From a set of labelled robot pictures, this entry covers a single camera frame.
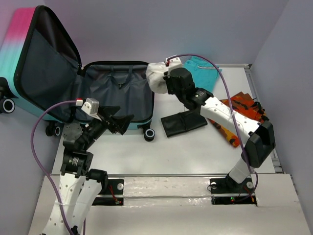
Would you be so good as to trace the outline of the orange camouflage shorts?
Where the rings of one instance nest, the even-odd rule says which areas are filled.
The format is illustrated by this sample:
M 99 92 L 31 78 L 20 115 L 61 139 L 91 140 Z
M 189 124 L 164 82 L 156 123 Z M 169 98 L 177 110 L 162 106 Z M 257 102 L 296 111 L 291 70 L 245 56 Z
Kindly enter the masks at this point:
M 261 103 L 255 101 L 249 94 L 239 92 L 231 98 L 231 103 L 234 111 L 237 111 L 247 118 L 256 120 L 260 123 L 269 121 L 269 118 L 267 117 L 265 109 L 262 107 Z M 211 119 L 208 120 L 230 145 L 232 145 L 234 148 L 240 145 L 239 139 L 234 133 L 221 126 L 219 123 Z

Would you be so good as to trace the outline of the black pouch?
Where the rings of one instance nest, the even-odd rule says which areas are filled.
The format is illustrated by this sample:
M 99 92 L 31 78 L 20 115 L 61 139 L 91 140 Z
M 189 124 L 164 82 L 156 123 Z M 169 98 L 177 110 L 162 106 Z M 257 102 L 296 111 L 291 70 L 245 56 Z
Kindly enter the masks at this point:
M 162 117 L 161 123 L 168 138 L 207 125 L 205 117 L 193 111 L 185 111 Z

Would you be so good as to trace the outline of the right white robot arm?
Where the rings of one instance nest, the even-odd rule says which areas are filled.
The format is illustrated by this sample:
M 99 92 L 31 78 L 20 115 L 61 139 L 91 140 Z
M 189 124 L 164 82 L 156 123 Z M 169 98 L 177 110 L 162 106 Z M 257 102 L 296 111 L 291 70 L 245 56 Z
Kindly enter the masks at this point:
M 168 94 L 175 95 L 185 108 L 237 135 L 244 148 L 241 158 L 227 174 L 225 186 L 231 192 L 238 191 L 243 181 L 263 164 L 276 147 L 272 123 L 250 119 L 234 111 L 230 104 L 223 104 L 211 92 L 197 88 L 191 73 L 185 68 L 166 71 L 163 79 Z

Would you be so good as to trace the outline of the teal shorts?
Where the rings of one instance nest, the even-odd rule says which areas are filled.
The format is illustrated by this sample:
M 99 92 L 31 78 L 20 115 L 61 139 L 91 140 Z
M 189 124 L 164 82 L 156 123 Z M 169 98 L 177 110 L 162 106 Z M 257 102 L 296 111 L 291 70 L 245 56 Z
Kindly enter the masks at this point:
M 196 87 L 213 92 L 219 78 L 219 73 L 214 66 L 197 56 L 192 56 L 183 67 L 192 74 Z

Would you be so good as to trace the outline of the white cloth bundle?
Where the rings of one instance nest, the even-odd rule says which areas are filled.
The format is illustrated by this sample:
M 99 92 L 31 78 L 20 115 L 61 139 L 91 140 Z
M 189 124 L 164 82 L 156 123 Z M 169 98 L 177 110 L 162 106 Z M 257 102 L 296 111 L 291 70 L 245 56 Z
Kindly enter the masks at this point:
M 157 94 L 167 94 L 167 85 L 163 78 L 164 74 L 176 68 L 166 67 L 164 62 L 149 63 L 146 69 L 146 78 L 150 89 Z

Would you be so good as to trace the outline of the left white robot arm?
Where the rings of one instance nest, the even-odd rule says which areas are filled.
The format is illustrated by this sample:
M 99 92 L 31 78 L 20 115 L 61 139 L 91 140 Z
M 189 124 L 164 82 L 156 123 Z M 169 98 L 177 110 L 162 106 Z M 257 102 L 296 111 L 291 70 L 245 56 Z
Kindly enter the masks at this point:
M 44 235 L 79 235 L 99 193 L 108 189 L 106 171 L 91 169 L 93 154 L 88 149 L 106 131 L 123 135 L 133 115 L 116 116 L 119 106 L 101 106 L 97 117 L 86 125 L 71 123 L 64 129 L 63 161 L 56 198 Z

